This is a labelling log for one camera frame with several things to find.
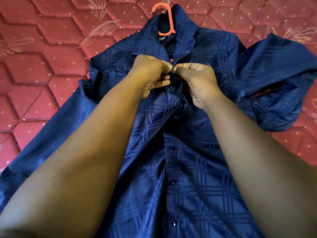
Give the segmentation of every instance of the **orange plastic hanger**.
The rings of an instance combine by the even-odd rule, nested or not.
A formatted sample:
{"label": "orange plastic hanger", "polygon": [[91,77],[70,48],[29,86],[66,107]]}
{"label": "orange plastic hanger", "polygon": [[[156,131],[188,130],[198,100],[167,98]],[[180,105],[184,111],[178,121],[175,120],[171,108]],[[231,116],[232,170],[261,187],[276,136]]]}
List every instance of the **orange plastic hanger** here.
{"label": "orange plastic hanger", "polygon": [[171,35],[172,33],[176,33],[175,29],[174,29],[174,24],[173,24],[173,17],[172,17],[172,10],[170,8],[170,6],[167,4],[167,3],[164,3],[164,2],[159,2],[157,4],[155,4],[152,8],[152,12],[154,13],[156,8],[159,7],[159,6],[164,6],[167,11],[168,11],[168,18],[170,20],[170,31],[168,33],[161,33],[161,32],[158,32],[158,34],[160,36],[169,36]]}

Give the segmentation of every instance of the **blue shirt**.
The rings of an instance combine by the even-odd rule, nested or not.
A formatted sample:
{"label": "blue shirt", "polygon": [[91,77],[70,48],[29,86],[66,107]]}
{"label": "blue shirt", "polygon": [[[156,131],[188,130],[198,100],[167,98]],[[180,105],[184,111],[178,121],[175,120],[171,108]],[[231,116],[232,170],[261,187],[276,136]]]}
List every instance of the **blue shirt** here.
{"label": "blue shirt", "polygon": [[[0,177],[0,210],[22,182],[89,116],[130,71],[135,57],[214,68],[222,92],[265,131],[291,126],[317,76],[317,59],[302,44],[270,34],[246,49],[232,33],[201,28],[179,5],[90,61],[90,80],[60,108]],[[97,237],[262,237],[248,211],[206,113],[182,82],[141,101],[113,198]],[[254,97],[255,94],[270,92]]]}

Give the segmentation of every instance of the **person's left hand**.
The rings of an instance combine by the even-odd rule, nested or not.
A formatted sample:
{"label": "person's left hand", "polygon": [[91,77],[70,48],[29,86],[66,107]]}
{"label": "person's left hand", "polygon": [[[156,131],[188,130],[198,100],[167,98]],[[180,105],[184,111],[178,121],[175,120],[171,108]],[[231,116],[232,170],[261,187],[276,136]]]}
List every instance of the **person's left hand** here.
{"label": "person's left hand", "polygon": [[154,88],[161,88],[169,85],[169,72],[172,71],[172,64],[152,56],[138,55],[133,63],[129,74],[133,78],[140,79],[144,90],[142,91],[142,98],[149,96],[150,90]]}

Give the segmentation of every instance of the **red mattress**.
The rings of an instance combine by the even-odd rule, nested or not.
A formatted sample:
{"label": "red mattress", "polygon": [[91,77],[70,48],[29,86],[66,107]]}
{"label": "red mattress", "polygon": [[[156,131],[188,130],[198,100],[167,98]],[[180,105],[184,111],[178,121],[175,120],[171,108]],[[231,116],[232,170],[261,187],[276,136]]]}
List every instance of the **red mattress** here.
{"label": "red mattress", "polygon": [[[0,0],[1,170],[89,78],[88,60],[139,31],[158,2],[247,47],[272,32],[317,55],[317,0]],[[317,165],[317,82],[293,127],[272,136]]]}

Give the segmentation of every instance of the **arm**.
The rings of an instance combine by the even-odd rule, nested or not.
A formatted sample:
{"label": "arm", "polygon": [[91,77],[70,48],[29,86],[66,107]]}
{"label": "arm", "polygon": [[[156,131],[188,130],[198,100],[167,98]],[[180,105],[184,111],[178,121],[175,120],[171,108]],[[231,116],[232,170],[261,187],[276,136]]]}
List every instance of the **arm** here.
{"label": "arm", "polygon": [[170,84],[166,74],[171,68],[138,56],[129,74],[14,194],[0,216],[0,230],[34,237],[94,237],[116,185],[139,102],[150,89]]}
{"label": "arm", "polygon": [[233,178],[266,237],[317,237],[317,171],[249,119],[217,86],[213,69],[182,64],[194,104],[212,124]]}

